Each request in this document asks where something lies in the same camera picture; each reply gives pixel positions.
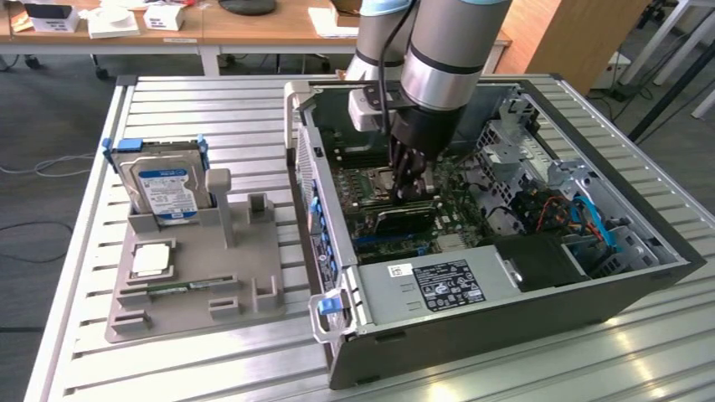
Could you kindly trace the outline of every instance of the silver cylinder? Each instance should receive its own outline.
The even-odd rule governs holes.
[[[405,60],[405,51],[407,49],[407,42],[410,39],[410,31],[415,23],[417,8],[414,8],[413,15],[410,15],[401,31],[398,32],[395,39],[389,47],[385,61],[386,64],[401,64]],[[378,15],[374,17],[361,17],[361,35],[358,36],[358,52],[359,56],[374,60],[377,65],[381,59],[382,47],[385,46],[389,36],[393,33],[393,29],[401,22],[407,10],[402,10],[397,13]]]
[[[402,88],[410,99],[435,111],[451,111],[467,104],[482,71],[450,74],[427,65],[410,50],[402,70]]]
[[[490,57],[511,0],[422,0],[402,87],[437,111],[467,104]]]

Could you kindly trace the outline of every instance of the wire bundle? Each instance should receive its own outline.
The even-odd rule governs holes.
[[[74,161],[77,159],[94,159],[94,153],[86,153],[83,155],[67,155],[57,159],[50,159],[47,161],[38,163],[33,169],[14,170],[14,169],[9,169],[7,167],[0,166],[0,172],[9,173],[9,174],[35,173],[43,178],[67,178],[70,176],[78,176],[79,174],[83,174],[83,173],[90,173],[91,172],[90,169],[85,169],[85,170],[79,170],[77,172],[69,172],[69,173],[45,173],[43,172],[46,169],[51,168],[58,163]]]

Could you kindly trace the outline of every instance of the metal workbench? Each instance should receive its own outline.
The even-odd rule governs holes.
[[[537,85],[698,251],[706,267],[602,325],[331,391],[286,174],[283,87],[331,76],[145,77],[115,89],[103,137],[197,137],[233,172],[234,200],[277,204],[289,313],[271,323],[110,344],[106,320],[129,201],[101,150],[38,355],[29,401],[654,400],[715,397],[715,220],[571,87]],[[542,121],[565,157],[569,143]]]

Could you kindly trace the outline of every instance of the blue latch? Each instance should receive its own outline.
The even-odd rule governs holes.
[[[143,145],[145,141],[141,138],[129,138],[126,140],[121,140],[121,142],[117,144],[117,151],[139,152]]]
[[[327,314],[334,314],[337,312],[341,312],[342,310],[343,310],[343,303],[339,297],[331,297],[331,298],[323,299],[318,303],[318,313],[322,316],[326,316]]]

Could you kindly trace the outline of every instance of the white label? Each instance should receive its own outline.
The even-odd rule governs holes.
[[[397,278],[398,276],[413,275],[413,264],[389,265],[390,276]]]
[[[197,214],[194,192],[186,188],[190,180],[186,169],[149,170],[139,173],[139,179],[155,215],[183,219]]]
[[[195,44],[199,41],[190,38],[165,38],[165,42],[169,44]]]

